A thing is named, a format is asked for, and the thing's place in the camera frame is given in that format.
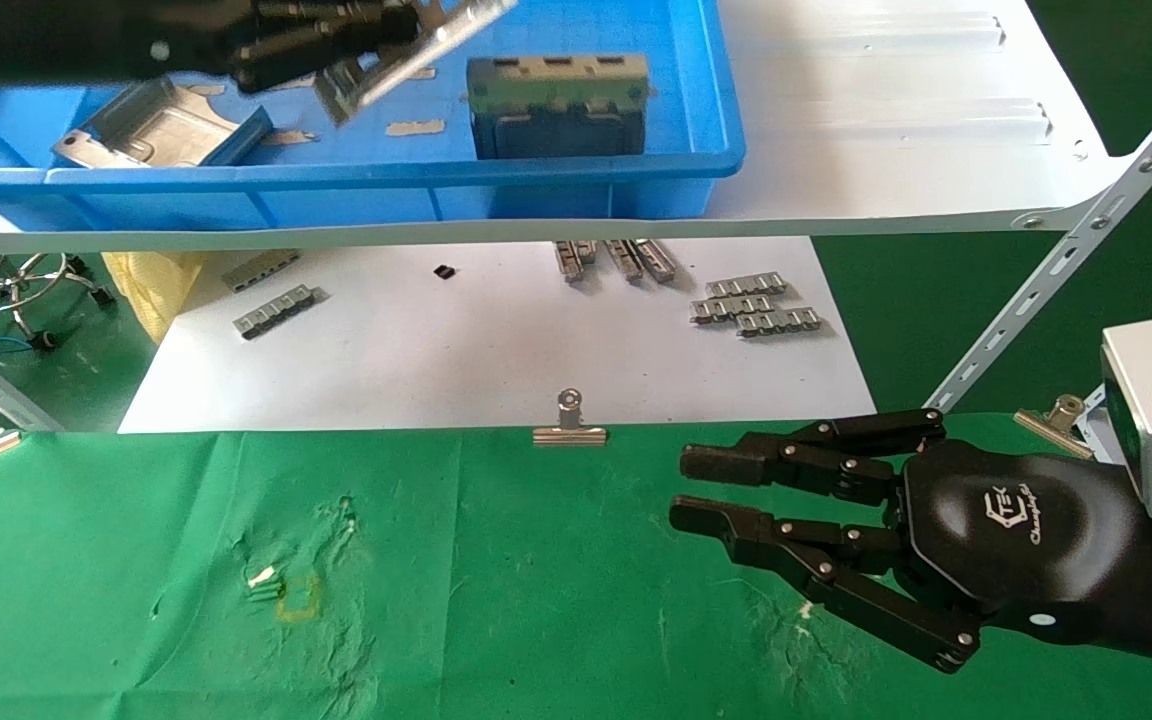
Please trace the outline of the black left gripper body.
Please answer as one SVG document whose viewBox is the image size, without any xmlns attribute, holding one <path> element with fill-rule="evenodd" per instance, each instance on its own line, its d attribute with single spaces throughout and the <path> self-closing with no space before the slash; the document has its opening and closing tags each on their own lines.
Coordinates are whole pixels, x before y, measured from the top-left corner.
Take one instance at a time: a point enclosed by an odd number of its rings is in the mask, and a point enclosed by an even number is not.
<svg viewBox="0 0 1152 720">
<path fill-rule="evenodd" d="M 0 1 L 0 86 L 223 74 L 255 35 L 251 1 Z"/>
</svg>

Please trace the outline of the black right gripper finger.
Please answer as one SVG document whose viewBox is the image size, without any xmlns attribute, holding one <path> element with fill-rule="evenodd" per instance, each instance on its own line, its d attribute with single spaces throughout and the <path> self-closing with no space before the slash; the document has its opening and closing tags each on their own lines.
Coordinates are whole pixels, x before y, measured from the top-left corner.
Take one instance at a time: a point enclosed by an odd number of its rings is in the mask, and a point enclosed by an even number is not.
<svg viewBox="0 0 1152 720">
<path fill-rule="evenodd" d="M 669 524 L 721 541 L 733 564 L 776 574 L 805 600 L 941 673 L 958 673 L 980 647 L 978 619 L 882 583 L 910 569 L 910 544 L 895 530 L 776 518 L 699 497 L 673 498 Z"/>
<path fill-rule="evenodd" d="M 881 506 L 896 495 L 886 460 L 946 439 L 941 411 L 923 409 L 814 420 L 790 433 L 746 432 L 732 446 L 685 445 L 680 473 L 732 486 L 783 486 Z"/>
</svg>

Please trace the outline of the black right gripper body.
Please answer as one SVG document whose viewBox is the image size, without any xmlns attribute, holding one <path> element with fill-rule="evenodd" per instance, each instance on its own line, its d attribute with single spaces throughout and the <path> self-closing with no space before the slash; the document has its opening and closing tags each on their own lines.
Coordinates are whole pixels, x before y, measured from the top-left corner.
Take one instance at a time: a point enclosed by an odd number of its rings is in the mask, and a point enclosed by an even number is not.
<svg viewBox="0 0 1152 720">
<path fill-rule="evenodd" d="M 919 600 L 1152 659 L 1152 518 L 1126 468 L 947 439 L 905 461 L 899 525 Z"/>
</svg>

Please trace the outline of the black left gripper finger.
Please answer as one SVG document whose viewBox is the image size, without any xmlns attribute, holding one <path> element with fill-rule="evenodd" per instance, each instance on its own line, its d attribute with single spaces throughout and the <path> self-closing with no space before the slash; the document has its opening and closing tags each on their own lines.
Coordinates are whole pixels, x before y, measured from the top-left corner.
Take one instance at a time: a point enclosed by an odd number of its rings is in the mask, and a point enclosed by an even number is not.
<svg viewBox="0 0 1152 720">
<path fill-rule="evenodd" d="M 314 20 L 364 24 L 410 20 L 420 26 L 420 13 L 411 1 L 256 1 L 256 22 L 262 26 L 305 24 Z"/>
<path fill-rule="evenodd" d="M 259 94 L 339 60 L 410 44 L 419 31 L 417 20 L 314 20 L 234 51 L 234 82 L 244 94 Z"/>
</svg>

